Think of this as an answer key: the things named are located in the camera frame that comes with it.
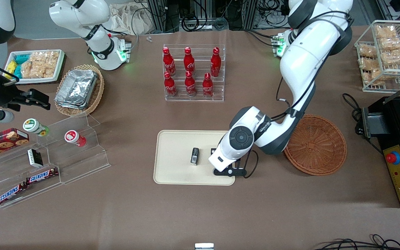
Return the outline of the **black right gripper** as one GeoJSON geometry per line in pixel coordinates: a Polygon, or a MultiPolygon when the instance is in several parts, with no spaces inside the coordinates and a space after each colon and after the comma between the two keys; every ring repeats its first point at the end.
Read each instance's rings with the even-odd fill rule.
{"type": "Polygon", "coordinates": [[[10,80],[0,75],[0,107],[20,111],[21,106],[37,106],[45,110],[50,110],[49,96],[35,89],[26,92],[20,91],[14,84],[4,86],[10,80]]]}

